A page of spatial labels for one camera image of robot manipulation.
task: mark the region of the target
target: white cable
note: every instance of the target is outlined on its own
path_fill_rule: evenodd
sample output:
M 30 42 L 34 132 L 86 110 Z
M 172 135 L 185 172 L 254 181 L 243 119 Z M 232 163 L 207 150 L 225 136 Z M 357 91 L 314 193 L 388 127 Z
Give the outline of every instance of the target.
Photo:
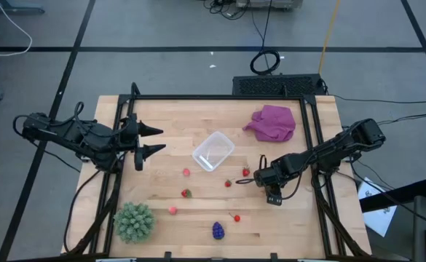
M 4 9 L 2 9 L 2 5 L 0 4 L 0 9 L 1 11 L 4 13 L 4 15 L 7 17 L 7 19 L 13 24 L 15 25 L 16 28 L 18 28 L 20 31 L 22 31 L 29 39 L 30 39 L 30 44 L 28 45 L 28 47 L 23 50 L 22 52 L 16 52 L 16 53 L 10 53 L 10 54 L 0 54 L 0 57 L 4 57 L 4 56 L 13 56 L 13 55 L 21 55 L 21 54 L 25 54 L 26 52 L 29 51 L 31 45 L 33 44 L 33 39 L 31 38 L 31 36 L 25 32 L 25 30 L 23 30 L 20 26 L 18 26 L 14 21 L 12 21 L 12 19 L 10 19 L 9 15 L 7 15 L 7 13 L 4 11 Z

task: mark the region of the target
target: clear plastic container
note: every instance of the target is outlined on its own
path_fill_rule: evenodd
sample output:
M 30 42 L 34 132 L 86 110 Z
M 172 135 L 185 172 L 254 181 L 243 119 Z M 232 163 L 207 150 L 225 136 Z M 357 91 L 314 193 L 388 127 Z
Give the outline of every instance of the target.
M 234 148 L 235 145 L 225 134 L 216 131 L 193 151 L 192 156 L 204 170 L 211 172 L 233 152 Z

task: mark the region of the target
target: green spiky ball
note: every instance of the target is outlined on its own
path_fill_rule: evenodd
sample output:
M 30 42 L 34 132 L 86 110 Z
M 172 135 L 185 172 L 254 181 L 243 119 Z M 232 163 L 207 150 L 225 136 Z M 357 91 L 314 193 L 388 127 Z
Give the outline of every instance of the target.
M 154 228 L 155 220 L 148 205 L 134 205 L 132 202 L 114 215 L 116 233 L 125 243 L 138 243 L 147 240 Z

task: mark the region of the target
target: purple cloth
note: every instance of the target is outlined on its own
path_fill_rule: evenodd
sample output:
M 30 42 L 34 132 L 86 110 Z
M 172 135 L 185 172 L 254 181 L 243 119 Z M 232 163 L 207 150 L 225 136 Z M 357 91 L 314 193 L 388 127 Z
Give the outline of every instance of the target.
M 295 120 L 289 108 L 282 106 L 263 106 L 262 111 L 254 112 L 252 122 L 243 130 L 255 130 L 259 141 L 283 142 L 292 138 Z

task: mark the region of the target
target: white paper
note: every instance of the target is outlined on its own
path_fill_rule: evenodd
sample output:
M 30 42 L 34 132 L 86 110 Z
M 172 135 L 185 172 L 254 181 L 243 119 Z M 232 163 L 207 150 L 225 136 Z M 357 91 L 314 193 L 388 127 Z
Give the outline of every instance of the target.
M 366 181 L 372 183 L 377 188 L 384 190 L 377 186 L 375 183 L 371 182 L 369 178 L 365 178 Z M 360 184 L 360 188 L 358 189 L 358 198 L 364 199 L 365 197 L 373 196 L 375 194 L 381 194 L 374 187 L 368 185 L 365 182 Z M 386 236 L 387 229 L 389 228 L 390 221 L 393 219 L 395 209 L 397 206 L 388 207 L 382 210 L 371 211 L 363 214 L 363 219 L 365 224 L 370 229 L 373 229 L 376 233 L 381 235 L 382 237 Z

